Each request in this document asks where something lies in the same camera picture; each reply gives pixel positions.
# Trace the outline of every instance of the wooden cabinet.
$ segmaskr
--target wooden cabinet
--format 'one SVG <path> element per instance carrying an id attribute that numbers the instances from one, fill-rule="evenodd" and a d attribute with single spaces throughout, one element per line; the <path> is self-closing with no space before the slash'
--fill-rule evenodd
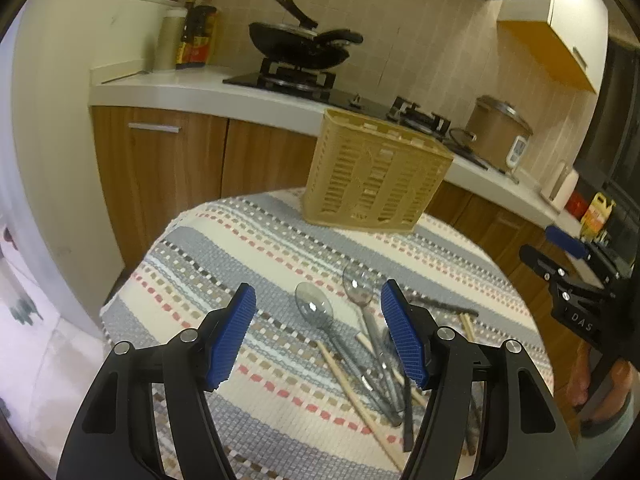
<path id="1" fill-rule="evenodd" d="M 477 195 L 453 226 L 483 248 L 507 276 L 520 264 L 520 247 L 537 245 L 543 237 L 539 227 Z"/>
<path id="2" fill-rule="evenodd" d="M 602 0 L 504 0 L 498 23 L 529 47 L 553 79 L 600 91 L 609 31 Z"/>
<path id="3" fill-rule="evenodd" d="M 442 182 L 425 212 L 445 224 L 455 225 L 472 196 L 473 193 L 461 187 Z"/>
<path id="4" fill-rule="evenodd" d="M 231 119 L 222 196 L 305 186 L 316 140 L 281 128 Z"/>
<path id="5" fill-rule="evenodd" d="M 220 197 L 227 120 L 152 108 L 94 107 L 95 151 L 128 269 L 182 211 Z"/>
<path id="6" fill-rule="evenodd" d="M 562 416 L 575 434 L 575 413 L 564 400 L 564 389 L 580 339 L 551 317 L 552 300 L 547 283 L 521 263 L 518 252 L 522 245 L 532 245 L 574 274 L 568 257 L 545 240 L 540 227 L 447 182 L 440 185 L 426 212 L 452 225 L 483 248 L 518 291 L 545 344 L 554 370 L 555 396 L 560 399 Z"/>

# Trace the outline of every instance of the table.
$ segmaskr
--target table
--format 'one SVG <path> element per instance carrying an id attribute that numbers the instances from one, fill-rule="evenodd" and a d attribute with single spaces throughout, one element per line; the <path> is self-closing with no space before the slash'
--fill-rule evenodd
<path id="1" fill-rule="evenodd" d="M 129 340 L 142 348 L 198 326 L 209 310 L 226 306 L 241 282 L 255 287 L 258 312 L 230 378 L 207 397 L 239 478 L 398 478 L 324 364 L 315 340 L 326 336 L 302 319 L 294 300 L 299 282 L 320 287 L 334 308 L 335 329 L 372 365 L 354 338 L 363 330 L 358 307 L 342 288 L 342 270 L 351 260 L 395 279 L 407 294 L 476 309 L 476 340 L 499 346 L 518 339 L 553 391 L 536 325 L 484 251 L 426 214 L 412 234 L 402 235 L 311 225 L 300 215 L 302 193 L 225 198 L 182 213 L 101 312 L 112 342 Z M 382 329 L 380 298 L 370 308 Z M 440 325 L 464 333 L 455 314 L 435 308 L 431 313 Z M 154 409 L 166 472 L 177 476 L 161 385 L 154 386 Z M 402 427 L 392 428 L 373 413 L 388 441 L 401 449 Z M 423 414 L 416 406 L 416 427 Z M 459 472 L 472 462 L 463 456 Z"/>

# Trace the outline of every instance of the yellow bottle label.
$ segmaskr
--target yellow bottle label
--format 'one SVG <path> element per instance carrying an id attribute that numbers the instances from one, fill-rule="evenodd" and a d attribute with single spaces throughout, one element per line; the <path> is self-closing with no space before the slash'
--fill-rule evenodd
<path id="1" fill-rule="evenodd" d="M 180 65 L 189 62 L 191 56 L 191 45 L 185 41 L 178 46 L 178 53 L 175 56 L 175 63 Z"/>

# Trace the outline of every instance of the pan handle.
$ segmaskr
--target pan handle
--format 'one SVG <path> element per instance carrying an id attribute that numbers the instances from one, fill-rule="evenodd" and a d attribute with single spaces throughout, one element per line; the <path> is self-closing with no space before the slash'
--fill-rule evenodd
<path id="1" fill-rule="evenodd" d="M 318 22 L 312 20 L 308 17 L 304 12 L 300 10 L 300 8 L 294 3 L 293 0 L 276 0 L 284 9 L 291 14 L 294 18 L 296 18 L 300 22 L 300 27 L 308 28 L 311 30 L 312 28 L 316 28 L 318 26 Z"/>
<path id="2" fill-rule="evenodd" d="M 334 30 L 328 30 L 322 34 L 318 34 L 314 38 L 314 42 L 318 44 L 327 44 L 332 41 L 347 41 L 348 43 L 361 44 L 364 41 L 362 34 L 352 32 L 348 28 L 336 28 Z"/>

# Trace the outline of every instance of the person's hand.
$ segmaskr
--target person's hand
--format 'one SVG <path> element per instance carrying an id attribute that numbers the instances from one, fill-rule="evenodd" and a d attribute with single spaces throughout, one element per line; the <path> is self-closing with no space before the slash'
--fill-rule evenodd
<path id="1" fill-rule="evenodd" d="M 587 402 L 588 388 L 591 383 L 589 350 L 590 346 L 584 341 L 580 341 L 577 357 L 566 388 L 566 396 L 572 406 L 580 406 Z M 610 376 L 613 388 L 591 415 L 593 422 L 609 420 L 622 409 L 626 395 L 631 389 L 632 370 L 631 364 L 622 359 L 618 359 L 611 367 Z"/>

